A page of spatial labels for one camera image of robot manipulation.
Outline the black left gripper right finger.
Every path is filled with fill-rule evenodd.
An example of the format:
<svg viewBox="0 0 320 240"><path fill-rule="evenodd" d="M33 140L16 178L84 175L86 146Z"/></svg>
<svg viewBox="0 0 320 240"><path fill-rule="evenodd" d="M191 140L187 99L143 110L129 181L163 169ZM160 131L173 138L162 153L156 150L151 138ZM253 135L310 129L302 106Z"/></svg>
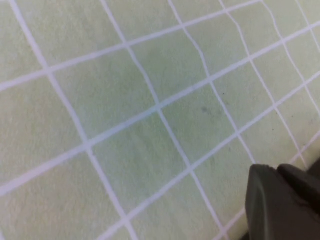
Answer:
<svg viewBox="0 0 320 240"><path fill-rule="evenodd" d="M320 160L306 171L290 164L281 164L277 171L296 194L307 202L308 207L320 214Z"/></svg>

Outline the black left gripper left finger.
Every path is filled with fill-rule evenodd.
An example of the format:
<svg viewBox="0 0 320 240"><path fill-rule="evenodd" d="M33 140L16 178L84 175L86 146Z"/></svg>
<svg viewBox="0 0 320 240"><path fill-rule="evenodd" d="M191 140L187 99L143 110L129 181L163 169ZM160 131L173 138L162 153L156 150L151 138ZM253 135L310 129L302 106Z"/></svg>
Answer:
<svg viewBox="0 0 320 240"><path fill-rule="evenodd" d="M320 214L309 208L278 172L250 167L245 199L247 240L318 240Z"/></svg>

